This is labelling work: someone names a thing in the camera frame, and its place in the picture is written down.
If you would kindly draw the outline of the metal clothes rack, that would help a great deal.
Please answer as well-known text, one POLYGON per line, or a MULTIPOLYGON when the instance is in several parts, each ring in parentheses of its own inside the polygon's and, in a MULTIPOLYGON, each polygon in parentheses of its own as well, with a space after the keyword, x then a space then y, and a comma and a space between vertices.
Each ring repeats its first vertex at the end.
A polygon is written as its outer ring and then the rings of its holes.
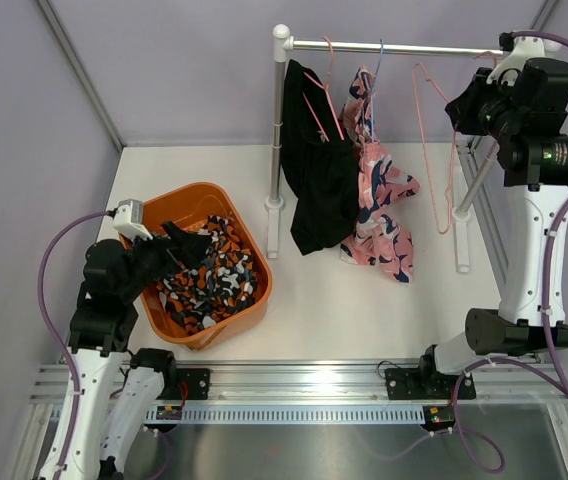
POLYGON ((359 214, 358 147, 336 114, 328 85, 310 69, 289 59, 294 50, 335 54, 376 52, 379 55, 480 57, 497 60, 489 78, 498 80, 508 69, 531 58, 544 57, 558 43, 538 32, 511 32, 500 37, 497 50, 461 47, 299 40, 289 28, 273 30, 275 60, 275 122, 273 124, 271 189, 265 200, 268 212, 267 255, 279 254, 280 212, 284 200, 280 184, 287 180, 298 198, 291 225, 293 240, 304 255, 331 248, 354 231, 359 214))

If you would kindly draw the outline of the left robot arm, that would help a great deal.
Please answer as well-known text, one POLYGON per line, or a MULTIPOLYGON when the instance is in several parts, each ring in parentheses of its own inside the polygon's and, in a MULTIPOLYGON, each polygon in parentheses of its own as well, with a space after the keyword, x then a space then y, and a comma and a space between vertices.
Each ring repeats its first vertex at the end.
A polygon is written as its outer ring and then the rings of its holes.
POLYGON ((91 245, 66 340, 69 368, 62 413, 41 479, 121 479, 145 415, 180 384, 173 353, 128 351, 138 318, 135 300, 152 283, 199 265, 210 249, 205 235, 172 222, 163 234, 142 234, 125 247, 115 239, 91 245))

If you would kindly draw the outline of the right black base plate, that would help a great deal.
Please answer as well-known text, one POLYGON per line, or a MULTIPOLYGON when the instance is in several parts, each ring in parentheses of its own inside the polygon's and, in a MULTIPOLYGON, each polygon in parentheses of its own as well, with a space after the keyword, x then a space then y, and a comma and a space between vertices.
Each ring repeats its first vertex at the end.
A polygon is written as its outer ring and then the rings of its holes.
POLYGON ((419 368, 391 367, 384 370, 390 400, 450 400, 458 375, 422 372, 419 368))

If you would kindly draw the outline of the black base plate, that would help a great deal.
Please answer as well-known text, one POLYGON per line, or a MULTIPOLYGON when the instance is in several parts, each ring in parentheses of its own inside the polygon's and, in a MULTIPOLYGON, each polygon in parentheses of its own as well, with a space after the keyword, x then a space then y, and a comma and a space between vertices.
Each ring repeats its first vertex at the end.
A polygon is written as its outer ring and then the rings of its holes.
POLYGON ((177 368, 165 377, 160 400, 186 401, 207 400, 211 371, 208 368, 177 368))
POLYGON ((458 375, 422 372, 419 368, 391 367, 384 370, 390 400, 450 400, 458 375))

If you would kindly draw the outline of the orange plastic basket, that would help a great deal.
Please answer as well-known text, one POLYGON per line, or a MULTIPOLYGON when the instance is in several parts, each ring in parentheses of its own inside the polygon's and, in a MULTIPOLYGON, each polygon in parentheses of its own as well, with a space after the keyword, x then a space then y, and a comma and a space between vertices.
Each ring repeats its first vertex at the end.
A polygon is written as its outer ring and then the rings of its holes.
POLYGON ((161 339, 202 351, 264 318, 272 274, 221 187, 194 183, 146 202, 123 200, 113 226, 129 249, 168 249, 163 271, 141 294, 161 339))

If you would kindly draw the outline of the black shorts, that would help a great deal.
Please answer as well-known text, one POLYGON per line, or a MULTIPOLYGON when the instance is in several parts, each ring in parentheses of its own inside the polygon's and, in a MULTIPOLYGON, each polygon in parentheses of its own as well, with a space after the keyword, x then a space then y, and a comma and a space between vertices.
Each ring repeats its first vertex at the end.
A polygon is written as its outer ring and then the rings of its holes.
POLYGON ((300 253, 339 245, 354 230, 358 166, 353 142, 341 141, 315 72, 295 60, 284 81, 281 166, 297 198, 290 232, 300 253))

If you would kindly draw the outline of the pink hanger of black shorts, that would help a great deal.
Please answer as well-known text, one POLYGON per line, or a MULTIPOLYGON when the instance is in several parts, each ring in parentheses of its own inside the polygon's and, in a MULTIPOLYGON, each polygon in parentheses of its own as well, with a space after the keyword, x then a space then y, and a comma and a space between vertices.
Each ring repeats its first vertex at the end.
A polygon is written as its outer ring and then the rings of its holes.
POLYGON ((325 97, 326 97, 326 102, 327 102, 328 107, 330 109, 330 113, 331 113, 333 122, 335 124, 337 133, 340 137, 340 140, 344 141, 345 136, 344 136, 344 133, 342 131, 342 127, 341 127, 340 121, 338 120, 338 116, 336 114, 335 107, 333 105, 333 101, 332 101, 332 98, 331 98, 331 95, 330 95, 331 74, 332 74, 333 65, 334 65, 334 61, 335 61, 335 52, 334 52, 333 44, 332 44, 331 40, 327 36, 323 36, 322 39, 326 42, 328 49, 329 49, 329 52, 330 52, 330 63, 329 63, 329 67, 328 67, 328 70, 327 70, 327 73, 326 73, 325 82, 321 83, 319 80, 315 79, 309 73, 304 73, 304 75, 315 86, 317 86, 318 88, 320 88, 324 91, 325 97))

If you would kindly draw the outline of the pink patterned shorts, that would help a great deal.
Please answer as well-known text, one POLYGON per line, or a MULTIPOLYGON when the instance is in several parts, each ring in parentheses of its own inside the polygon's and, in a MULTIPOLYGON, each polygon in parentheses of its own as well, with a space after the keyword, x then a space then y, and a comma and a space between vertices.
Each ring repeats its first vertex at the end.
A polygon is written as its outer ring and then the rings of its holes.
POLYGON ((409 283, 414 276, 411 232, 392 214, 392 206, 416 195, 420 184, 397 168, 376 135, 375 75, 362 66, 351 82, 341 121, 354 144, 358 166, 358 207, 354 230, 340 245, 340 259, 378 266, 392 280, 409 283))

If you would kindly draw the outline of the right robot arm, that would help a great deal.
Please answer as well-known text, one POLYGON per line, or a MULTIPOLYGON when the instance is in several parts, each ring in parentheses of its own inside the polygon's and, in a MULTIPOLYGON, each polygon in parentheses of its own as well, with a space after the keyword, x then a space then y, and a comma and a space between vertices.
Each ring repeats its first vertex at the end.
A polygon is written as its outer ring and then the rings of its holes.
POLYGON ((568 63, 536 57, 519 67, 481 68, 445 111, 453 129, 490 136, 504 172, 512 240, 495 309, 472 308, 453 339, 430 347, 418 388, 438 397, 452 374, 480 358, 507 360, 568 349, 562 274, 568 223, 568 63))

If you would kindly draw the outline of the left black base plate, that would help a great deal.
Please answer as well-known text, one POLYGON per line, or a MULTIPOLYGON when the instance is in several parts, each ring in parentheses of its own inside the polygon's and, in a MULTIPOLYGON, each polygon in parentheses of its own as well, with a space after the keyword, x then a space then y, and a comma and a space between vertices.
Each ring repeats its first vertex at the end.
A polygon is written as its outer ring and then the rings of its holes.
POLYGON ((186 401, 207 400, 211 371, 208 368, 177 368, 165 377, 160 400, 186 401))

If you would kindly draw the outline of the aluminium mounting rail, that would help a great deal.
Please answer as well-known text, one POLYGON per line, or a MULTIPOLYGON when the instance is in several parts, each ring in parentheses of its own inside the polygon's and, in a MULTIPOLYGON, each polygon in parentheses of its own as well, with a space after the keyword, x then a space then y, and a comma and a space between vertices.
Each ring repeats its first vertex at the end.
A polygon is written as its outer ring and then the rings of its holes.
MULTIPOLYGON (((250 403, 373 403, 445 404, 446 400, 390 400, 384 370, 388 361, 319 363, 182 364, 178 368, 211 371, 209 402, 250 403)), ((514 365, 482 366, 462 380, 462 402, 495 404, 568 403, 551 382, 514 365)))

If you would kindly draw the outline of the blue hanger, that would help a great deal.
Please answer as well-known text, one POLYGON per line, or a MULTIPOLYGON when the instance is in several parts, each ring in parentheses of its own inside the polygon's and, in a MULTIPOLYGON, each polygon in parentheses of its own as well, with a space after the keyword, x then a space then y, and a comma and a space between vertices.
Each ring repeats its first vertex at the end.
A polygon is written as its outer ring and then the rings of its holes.
POLYGON ((375 71, 373 74, 373 83, 370 87, 370 136, 371 141, 376 142, 376 127, 375 127, 375 95, 376 95, 376 87, 377 81, 379 78, 379 70, 383 61, 384 57, 384 39, 380 38, 380 50, 378 54, 378 60, 375 67, 375 71))

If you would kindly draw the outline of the orange camouflage shorts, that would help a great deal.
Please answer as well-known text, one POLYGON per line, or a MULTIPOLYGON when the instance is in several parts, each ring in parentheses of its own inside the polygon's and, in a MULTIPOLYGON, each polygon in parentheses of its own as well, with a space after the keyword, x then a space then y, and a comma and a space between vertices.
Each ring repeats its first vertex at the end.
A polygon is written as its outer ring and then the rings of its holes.
POLYGON ((188 336, 252 306, 259 286, 254 252, 233 219, 211 215, 198 233, 212 240, 205 260, 156 286, 169 318, 188 336))

